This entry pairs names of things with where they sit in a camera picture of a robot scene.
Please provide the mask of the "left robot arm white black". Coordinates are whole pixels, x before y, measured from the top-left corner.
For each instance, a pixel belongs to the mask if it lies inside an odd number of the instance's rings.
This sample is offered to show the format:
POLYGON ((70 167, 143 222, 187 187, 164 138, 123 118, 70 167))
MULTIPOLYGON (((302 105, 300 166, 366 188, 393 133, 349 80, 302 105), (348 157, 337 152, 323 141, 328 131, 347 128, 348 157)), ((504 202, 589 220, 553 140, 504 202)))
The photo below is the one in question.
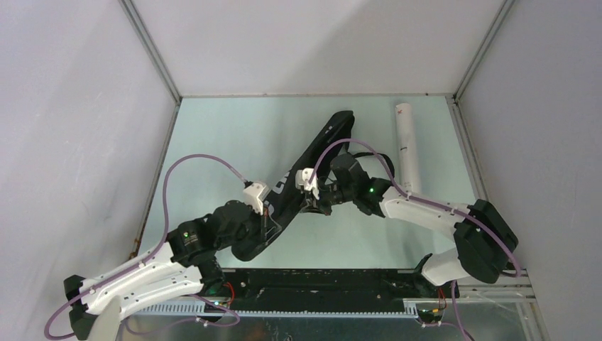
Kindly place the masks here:
POLYGON ((86 340, 112 300, 120 300, 117 320, 171 298, 217 297, 227 287, 216 253, 229 248, 241 261, 258 256, 290 224, 268 202, 260 210, 228 201, 203 217, 183 222, 146 254, 95 278, 73 275, 63 282, 70 302, 70 326, 86 340))

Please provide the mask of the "white shuttlecock tube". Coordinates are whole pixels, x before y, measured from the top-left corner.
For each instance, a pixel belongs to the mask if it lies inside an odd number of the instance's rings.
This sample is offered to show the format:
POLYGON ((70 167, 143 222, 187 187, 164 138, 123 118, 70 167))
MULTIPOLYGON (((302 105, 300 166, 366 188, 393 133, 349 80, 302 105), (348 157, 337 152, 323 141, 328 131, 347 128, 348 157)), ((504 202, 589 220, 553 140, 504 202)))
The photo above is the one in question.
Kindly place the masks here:
POLYGON ((395 106, 395 124, 401 184, 406 191, 420 193, 422 191, 422 184, 417 153, 416 130, 412 106, 410 104, 400 103, 395 106))

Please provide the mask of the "black racket bag crossway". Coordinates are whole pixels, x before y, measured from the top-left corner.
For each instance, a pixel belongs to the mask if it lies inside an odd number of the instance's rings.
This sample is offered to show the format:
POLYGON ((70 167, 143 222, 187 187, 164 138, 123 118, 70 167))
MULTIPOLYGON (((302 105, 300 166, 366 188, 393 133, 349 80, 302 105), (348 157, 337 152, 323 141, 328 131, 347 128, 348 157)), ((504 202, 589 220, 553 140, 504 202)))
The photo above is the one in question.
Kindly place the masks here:
POLYGON ((292 165, 290 170, 271 188, 263 200, 268 216, 260 218, 260 226, 252 228, 250 235, 231 247, 240 261, 250 261, 272 244, 301 212, 305 195, 297 188, 298 171, 314 168, 324 150, 340 139, 351 137, 354 112, 339 111, 333 114, 318 135, 292 165))

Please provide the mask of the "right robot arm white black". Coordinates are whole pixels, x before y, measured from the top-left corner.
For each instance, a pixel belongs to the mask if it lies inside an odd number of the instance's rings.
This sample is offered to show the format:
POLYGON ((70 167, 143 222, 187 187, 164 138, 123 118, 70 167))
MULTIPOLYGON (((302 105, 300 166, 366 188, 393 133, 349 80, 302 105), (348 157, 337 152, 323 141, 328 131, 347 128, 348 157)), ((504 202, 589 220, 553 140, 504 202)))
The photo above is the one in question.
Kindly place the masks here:
POLYGON ((330 215, 333 206, 351 202, 365 215, 409 222, 453 241, 452 249, 427 255, 416 267, 412 285, 420 296, 433 296, 442 285, 461 278, 493 284, 506 274, 518 238, 491 202, 453 205, 402 195, 395 181, 369 176, 350 154, 335 157, 329 170, 335 176, 329 184, 311 168, 296 172, 306 211, 330 215))

